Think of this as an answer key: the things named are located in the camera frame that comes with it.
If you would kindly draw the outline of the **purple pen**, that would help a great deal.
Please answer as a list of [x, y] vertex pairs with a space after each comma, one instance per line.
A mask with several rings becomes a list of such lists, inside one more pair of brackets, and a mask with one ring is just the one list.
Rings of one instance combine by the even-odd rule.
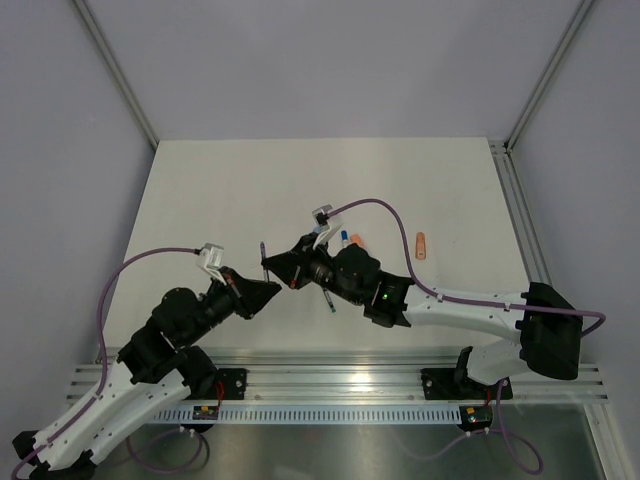
[[269, 282], [269, 281], [270, 281], [269, 271], [268, 271], [268, 269], [263, 265], [264, 260], [267, 258], [267, 254], [266, 254], [266, 245], [265, 245], [265, 242], [264, 242], [264, 241], [260, 241], [260, 243], [259, 243], [259, 250], [260, 250], [260, 256], [261, 256], [261, 266], [262, 266], [262, 271], [263, 271], [264, 281], [265, 281], [265, 282]]

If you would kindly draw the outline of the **grey orange-tipped marker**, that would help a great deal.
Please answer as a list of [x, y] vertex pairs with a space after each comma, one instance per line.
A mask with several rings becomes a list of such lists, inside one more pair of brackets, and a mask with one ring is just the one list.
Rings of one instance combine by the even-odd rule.
[[354, 234], [350, 236], [350, 242], [352, 244], [358, 245], [360, 248], [365, 248], [364, 241], [358, 234]]

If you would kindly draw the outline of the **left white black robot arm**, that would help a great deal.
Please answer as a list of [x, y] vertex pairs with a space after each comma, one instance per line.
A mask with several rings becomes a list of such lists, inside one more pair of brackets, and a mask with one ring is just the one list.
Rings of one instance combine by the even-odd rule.
[[183, 399], [220, 398], [224, 384], [198, 341], [228, 317], [250, 320], [280, 292], [224, 267], [208, 290], [168, 291], [150, 318], [104, 366], [100, 380], [62, 417], [13, 440], [32, 479], [89, 479], [128, 435]]

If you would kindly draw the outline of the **black green-tipped pen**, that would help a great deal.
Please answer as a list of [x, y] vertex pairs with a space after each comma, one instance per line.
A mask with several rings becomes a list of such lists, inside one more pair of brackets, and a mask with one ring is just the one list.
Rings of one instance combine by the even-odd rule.
[[332, 298], [330, 296], [329, 291], [326, 290], [326, 289], [323, 289], [323, 295], [324, 295], [324, 298], [325, 298], [325, 300], [326, 300], [331, 312], [332, 313], [336, 313], [336, 307], [335, 307], [334, 302], [333, 302], [333, 300], [332, 300]]

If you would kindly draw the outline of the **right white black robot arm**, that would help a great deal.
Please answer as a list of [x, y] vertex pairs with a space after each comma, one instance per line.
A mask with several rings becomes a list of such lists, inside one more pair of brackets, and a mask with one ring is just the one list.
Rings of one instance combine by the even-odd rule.
[[290, 289], [314, 283], [363, 307], [366, 318], [385, 328], [444, 326], [494, 336], [491, 344], [461, 351], [453, 380], [463, 395], [528, 371], [554, 380], [578, 376], [583, 317], [546, 284], [496, 296], [425, 291], [410, 277], [384, 271], [363, 248], [350, 245], [331, 255], [312, 234], [261, 264]]

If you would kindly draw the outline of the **orange highlighter pen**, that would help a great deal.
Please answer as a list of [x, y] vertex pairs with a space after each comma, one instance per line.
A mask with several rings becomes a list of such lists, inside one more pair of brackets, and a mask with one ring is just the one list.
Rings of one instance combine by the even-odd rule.
[[416, 233], [414, 255], [417, 260], [425, 260], [427, 258], [427, 242], [424, 232]]

